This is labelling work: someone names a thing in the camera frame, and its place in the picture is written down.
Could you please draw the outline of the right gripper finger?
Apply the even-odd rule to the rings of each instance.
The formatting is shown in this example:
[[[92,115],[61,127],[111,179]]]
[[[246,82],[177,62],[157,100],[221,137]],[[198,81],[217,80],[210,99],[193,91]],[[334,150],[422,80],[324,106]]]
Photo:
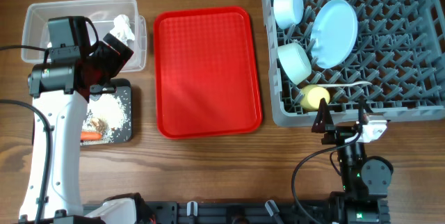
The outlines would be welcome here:
[[[324,134],[334,131],[334,123],[330,114],[326,100],[320,100],[317,115],[312,125],[311,131],[314,133]]]
[[[358,120],[360,124],[364,124],[365,123],[365,114],[366,113],[372,113],[373,111],[371,110],[371,108],[368,106],[368,104],[366,103],[365,99],[361,99],[358,102],[359,108],[358,108]]]

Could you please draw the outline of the white plastic spoon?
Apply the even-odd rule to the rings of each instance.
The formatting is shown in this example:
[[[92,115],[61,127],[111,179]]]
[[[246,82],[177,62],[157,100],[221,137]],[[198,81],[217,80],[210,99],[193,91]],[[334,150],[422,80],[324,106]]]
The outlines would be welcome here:
[[[345,88],[345,87],[353,87],[353,86],[371,86],[373,85],[369,81],[356,81],[354,83],[342,83],[342,84],[334,84],[334,83],[327,83],[327,84],[317,84],[317,86],[323,87],[323,88]]]

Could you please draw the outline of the yellow plastic cup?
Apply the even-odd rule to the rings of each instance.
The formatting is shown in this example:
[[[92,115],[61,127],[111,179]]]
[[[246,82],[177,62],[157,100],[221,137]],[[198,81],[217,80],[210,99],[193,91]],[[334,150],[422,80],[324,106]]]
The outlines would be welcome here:
[[[317,111],[322,99],[324,99],[327,104],[330,102],[330,94],[324,87],[308,85],[305,86],[300,92],[303,95],[300,105],[307,111]]]

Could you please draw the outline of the white tissue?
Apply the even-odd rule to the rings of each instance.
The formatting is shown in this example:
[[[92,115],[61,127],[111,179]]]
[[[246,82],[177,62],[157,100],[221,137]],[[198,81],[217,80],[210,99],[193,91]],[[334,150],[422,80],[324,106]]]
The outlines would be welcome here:
[[[110,34],[116,37],[120,42],[128,45],[128,41],[134,41],[135,35],[131,30],[129,17],[127,15],[118,15],[113,20],[114,27],[110,30]]]

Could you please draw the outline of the mint green bowl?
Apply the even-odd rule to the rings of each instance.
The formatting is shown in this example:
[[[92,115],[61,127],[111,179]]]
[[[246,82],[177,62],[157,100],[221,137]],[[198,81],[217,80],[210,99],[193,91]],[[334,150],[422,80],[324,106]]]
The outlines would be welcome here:
[[[278,47],[277,55],[284,72],[295,85],[302,83],[312,73],[309,58],[297,42]]]

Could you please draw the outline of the orange carrot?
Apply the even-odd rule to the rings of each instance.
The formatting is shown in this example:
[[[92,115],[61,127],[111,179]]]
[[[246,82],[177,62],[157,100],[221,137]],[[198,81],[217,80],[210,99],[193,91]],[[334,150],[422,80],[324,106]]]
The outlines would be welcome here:
[[[82,141],[100,141],[101,139],[102,139],[101,133],[89,132],[89,131],[81,132],[81,140]]]

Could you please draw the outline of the light blue plate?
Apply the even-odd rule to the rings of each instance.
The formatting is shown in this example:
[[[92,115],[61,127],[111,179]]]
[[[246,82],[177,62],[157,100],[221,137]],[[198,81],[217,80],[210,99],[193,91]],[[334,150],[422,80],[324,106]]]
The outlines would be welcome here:
[[[345,0],[331,0],[319,11],[311,30],[311,56],[316,65],[330,69],[344,62],[351,54],[358,34],[358,19]]]

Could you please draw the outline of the light blue bowl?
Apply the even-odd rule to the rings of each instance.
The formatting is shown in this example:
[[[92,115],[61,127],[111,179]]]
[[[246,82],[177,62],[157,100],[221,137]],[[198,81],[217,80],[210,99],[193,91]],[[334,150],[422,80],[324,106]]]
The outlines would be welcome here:
[[[288,29],[302,21],[303,0],[273,0],[273,12],[277,25],[281,29]]]

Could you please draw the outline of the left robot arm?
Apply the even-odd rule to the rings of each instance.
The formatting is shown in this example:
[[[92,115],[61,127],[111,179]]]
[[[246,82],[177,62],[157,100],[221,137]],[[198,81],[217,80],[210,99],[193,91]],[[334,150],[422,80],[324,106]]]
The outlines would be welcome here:
[[[19,223],[149,223],[151,209],[138,193],[117,195],[83,213],[79,158],[90,89],[115,77],[133,52],[110,33],[91,43],[91,20],[48,21],[51,47],[28,77],[35,111],[31,173]]]

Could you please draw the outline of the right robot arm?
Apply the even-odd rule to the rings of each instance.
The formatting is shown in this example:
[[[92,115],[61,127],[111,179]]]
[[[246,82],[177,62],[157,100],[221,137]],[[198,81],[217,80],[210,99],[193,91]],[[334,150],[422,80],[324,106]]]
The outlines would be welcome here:
[[[324,145],[335,145],[342,192],[332,192],[327,200],[327,223],[377,223],[390,222],[386,200],[394,167],[379,156],[367,156],[365,145],[376,141],[387,130],[388,120],[381,113],[374,113],[363,101],[359,103],[358,121],[352,126],[337,126],[325,99],[319,104],[311,128],[324,135]]]

